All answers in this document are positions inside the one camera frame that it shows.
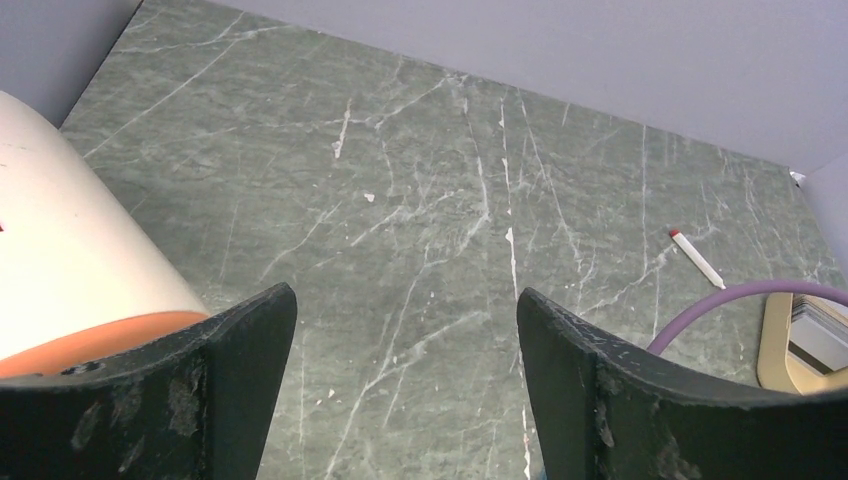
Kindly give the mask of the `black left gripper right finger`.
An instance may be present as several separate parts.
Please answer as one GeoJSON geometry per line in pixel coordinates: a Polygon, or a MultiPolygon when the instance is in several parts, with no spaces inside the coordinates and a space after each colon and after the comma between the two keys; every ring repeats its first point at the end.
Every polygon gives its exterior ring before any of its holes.
{"type": "Polygon", "coordinates": [[[517,303],[524,371],[551,479],[843,479],[847,394],[716,378],[574,316],[517,303]]]}

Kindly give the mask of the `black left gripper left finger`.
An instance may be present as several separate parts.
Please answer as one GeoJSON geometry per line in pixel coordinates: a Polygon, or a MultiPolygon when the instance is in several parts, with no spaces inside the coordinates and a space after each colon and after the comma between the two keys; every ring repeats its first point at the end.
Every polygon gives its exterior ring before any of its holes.
{"type": "Polygon", "coordinates": [[[253,479],[297,323],[285,283],[58,374],[1,383],[5,479],[253,479]]]}

